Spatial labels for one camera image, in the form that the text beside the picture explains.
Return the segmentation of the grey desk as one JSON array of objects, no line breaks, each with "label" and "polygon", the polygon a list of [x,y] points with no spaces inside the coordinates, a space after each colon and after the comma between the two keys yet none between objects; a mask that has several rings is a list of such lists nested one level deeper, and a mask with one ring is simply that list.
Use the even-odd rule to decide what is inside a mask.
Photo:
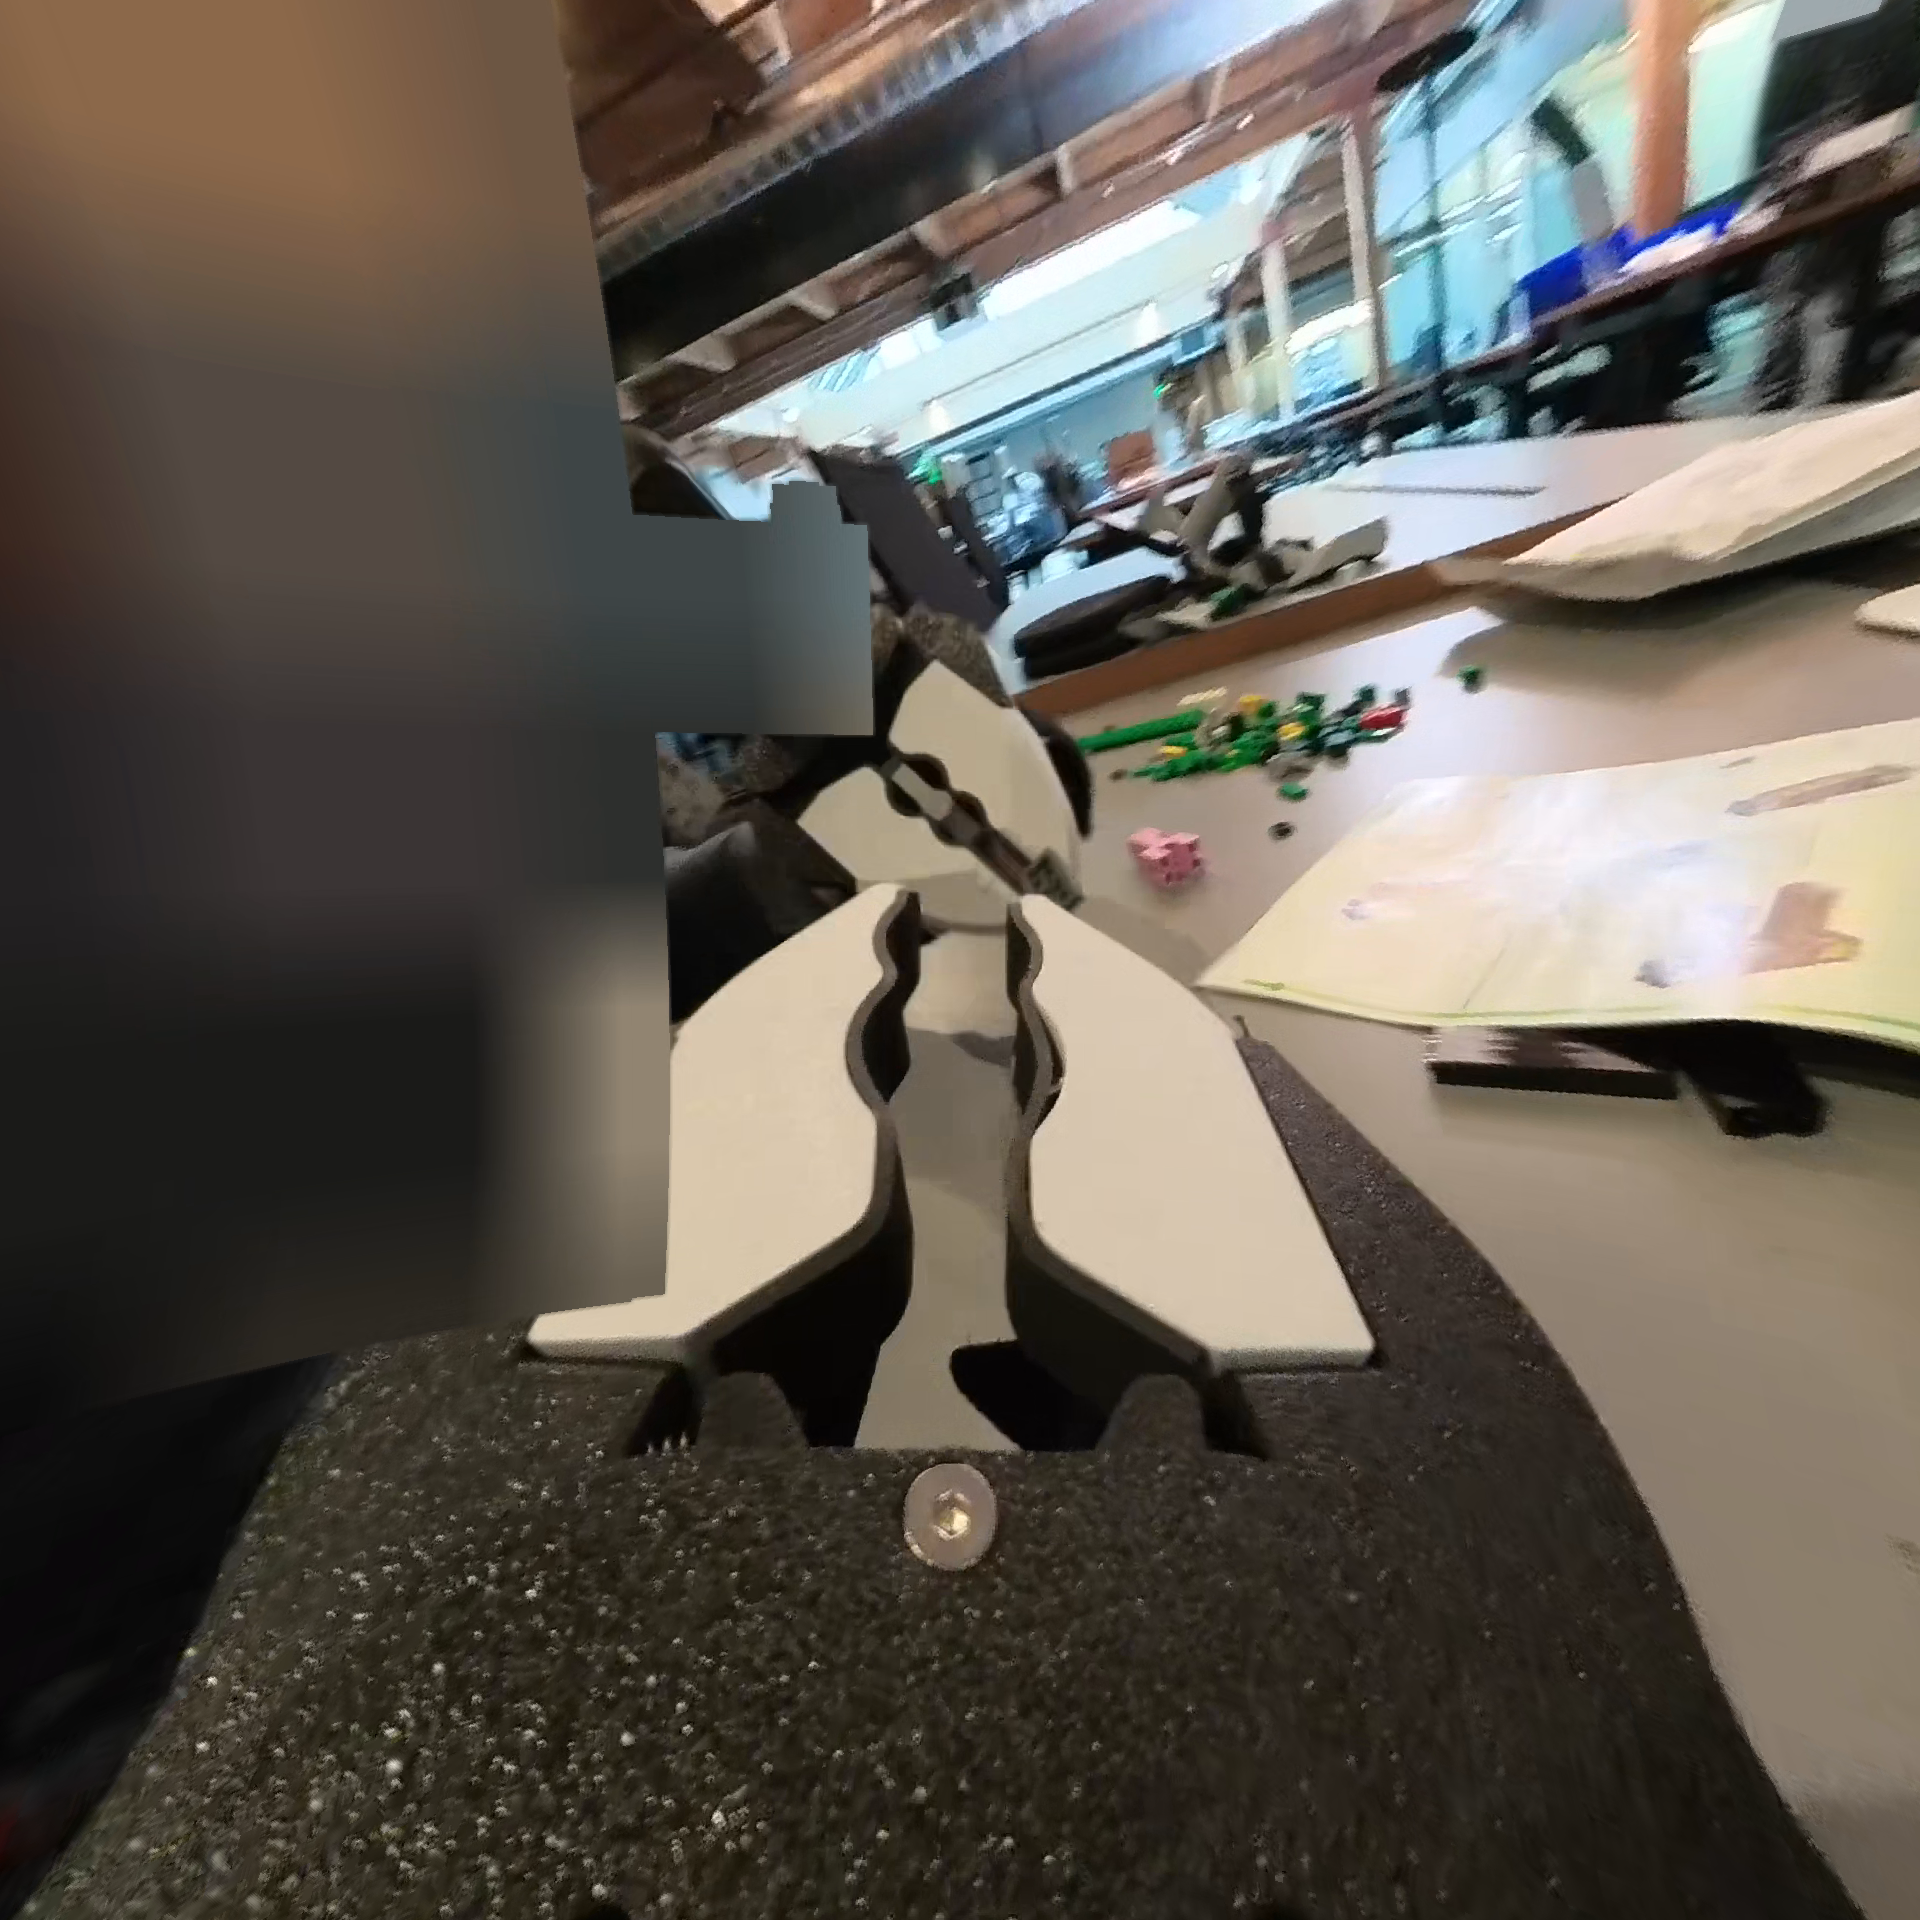
[{"label": "grey desk", "polygon": [[[1411,687],[1407,729],[1315,784],[1177,784],[1094,759],[1089,917],[1190,979],[1396,784],[1668,761],[1916,714],[1914,646],[1859,631],[1868,565],[1612,615],[1447,609],[1202,687]],[[1487,667],[1463,691],[1454,672]],[[1266,826],[1297,833],[1271,840]],[[1196,831],[1145,882],[1127,837]],[[1614,1435],[1719,1678],[1868,1915],[1916,1915],[1916,1093],[1831,1090],[1809,1141],[1699,1104],[1430,1088],[1420,1034],[1225,1000],[1490,1257]]]}]

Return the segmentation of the long black brick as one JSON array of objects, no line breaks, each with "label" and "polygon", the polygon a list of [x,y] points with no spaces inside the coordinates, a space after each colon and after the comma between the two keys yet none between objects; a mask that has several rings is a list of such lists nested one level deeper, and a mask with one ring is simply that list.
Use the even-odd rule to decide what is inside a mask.
[{"label": "long black brick", "polygon": [[1435,1026],[1423,1063],[1439,1088],[1673,1101],[1677,1075],[1617,1046],[1549,1029]]},{"label": "long black brick", "polygon": [[1684,1071],[1726,1136],[1813,1137],[1827,1127],[1829,1101],[1771,1026],[1700,1024]]}]

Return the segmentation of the instruction booklet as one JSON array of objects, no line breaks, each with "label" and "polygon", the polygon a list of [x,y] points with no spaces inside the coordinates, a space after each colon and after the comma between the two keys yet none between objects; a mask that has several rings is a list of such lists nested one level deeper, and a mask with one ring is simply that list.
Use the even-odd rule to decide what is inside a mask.
[{"label": "instruction booklet", "polygon": [[1383,1024],[1775,1024],[1918,1049],[1918,722],[1421,778],[1202,991]]}]

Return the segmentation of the blue bin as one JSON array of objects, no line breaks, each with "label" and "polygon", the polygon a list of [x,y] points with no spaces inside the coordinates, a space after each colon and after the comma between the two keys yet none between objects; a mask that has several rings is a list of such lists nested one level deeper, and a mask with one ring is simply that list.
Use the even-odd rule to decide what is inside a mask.
[{"label": "blue bin", "polygon": [[1590,246],[1572,246],[1517,279],[1517,310],[1526,325],[1539,327],[1549,312],[1619,279],[1653,271],[1655,267],[1716,245],[1735,216],[1738,206],[1723,200],[1697,207],[1686,218],[1653,235],[1634,235],[1630,227],[1619,227]]}]

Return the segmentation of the pile of small green bricks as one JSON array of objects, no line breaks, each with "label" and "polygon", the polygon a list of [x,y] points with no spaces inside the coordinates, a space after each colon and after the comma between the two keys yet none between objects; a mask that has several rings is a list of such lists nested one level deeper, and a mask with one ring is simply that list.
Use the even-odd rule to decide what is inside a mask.
[{"label": "pile of small green bricks", "polygon": [[1074,744],[1091,759],[1132,754],[1118,776],[1135,784],[1271,773],[1281,792],[1297,799],[1317,773],[1404,734],[1411,707],[1411,687],[1374,682],[1358,685],[1346,702],[1322,690],[1277,702],[1217,687],[1186,694],[1166,714],[1083,734]]}]

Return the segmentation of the black zipped case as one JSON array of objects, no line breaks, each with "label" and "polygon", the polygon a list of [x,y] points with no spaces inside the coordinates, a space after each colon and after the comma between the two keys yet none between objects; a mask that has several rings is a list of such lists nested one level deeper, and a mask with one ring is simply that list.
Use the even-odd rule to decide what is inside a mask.
[{"label": "black zipped case", "polygon": [[1182,599],[1185,585],[1161,575],[1083,594],[1021,626],[1013,640],[1014,659],[1031,680],[1100,664],[1142,645],[1140,621],[1153,626],[1161,607]]}]

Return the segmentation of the white desk with wooden edge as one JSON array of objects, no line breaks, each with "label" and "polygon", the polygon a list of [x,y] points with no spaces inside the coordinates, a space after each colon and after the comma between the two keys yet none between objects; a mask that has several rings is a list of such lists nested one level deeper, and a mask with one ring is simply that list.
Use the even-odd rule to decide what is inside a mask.
[{"label": "white desk with wooden edge", "polygon": [[1068,717],[1153,690],[1198,690],[1245,664],[1308,657],[1458,607],[1442,565],[1509,560],[1721,448],[1740,448],[1780,426],[1859,425],[1868,413],[1865,405],[1823,407],[1799,416],[1714,418],[1393,455],[1323,485],[1284,488],[1269,514],[1289,536],[1333,536],[1353,522],[1383,519],[1387,542],[1375,565],[1349,566],[1327,583],[1266,599],[1217,626],[1177,631],[1113,657],[1034,679],[1014,657],[1014,637],[1043,609],[1068,605],[1076,578],[1060,578],[999,623],[993,649],[1006,685],[1034,712]]}]

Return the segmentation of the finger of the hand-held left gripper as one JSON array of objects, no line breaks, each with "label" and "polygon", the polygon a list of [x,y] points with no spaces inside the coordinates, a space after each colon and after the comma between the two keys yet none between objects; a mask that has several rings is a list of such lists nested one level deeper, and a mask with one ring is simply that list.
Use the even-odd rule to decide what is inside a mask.
[{"label": "finger of the hand-held left gripper", "polygon": [[[972,794],[1019,849],[1043,851],[1043,770],[948,767],[954,792]],[[918,894],[932,920],[985,927],[1018,890],[972,851],[941,840],[921,816],[900,813],[873,767],[855,767],[809,799],[798,824],[861,883],[895,882]]]},{"label": "finger of the hand-held left gripper", "polygon": [[947,663],[918,663],[903,680],[885,734],[885,782],[1003,894],[1083,901],[1086,837],[1069,773],[1086,766]]}]

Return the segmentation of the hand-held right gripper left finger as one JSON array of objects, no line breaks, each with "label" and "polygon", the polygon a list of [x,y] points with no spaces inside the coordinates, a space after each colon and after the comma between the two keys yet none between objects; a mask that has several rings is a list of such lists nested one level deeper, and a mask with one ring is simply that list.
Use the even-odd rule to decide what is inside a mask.
[{"label": "hand-held right gripper left finger", "polygon": [[915,1225],[894,1117],[921,901],[873,883],[733,975],[669,1050],[662,1288],[546,1312],[546,1360],[715,1363],[773,1333],[882,1343]]}]

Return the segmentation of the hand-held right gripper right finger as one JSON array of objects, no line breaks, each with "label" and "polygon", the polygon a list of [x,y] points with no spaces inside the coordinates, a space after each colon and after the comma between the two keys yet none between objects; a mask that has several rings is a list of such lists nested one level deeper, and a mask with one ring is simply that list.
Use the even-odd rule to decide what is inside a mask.
[{"label": "hand-held right gripper right finger", "polygon": [[1057,902],[1011,909],[1006,1303],[1051,1374],[1356,1368],[1375,1338],[1234,1033]]}]

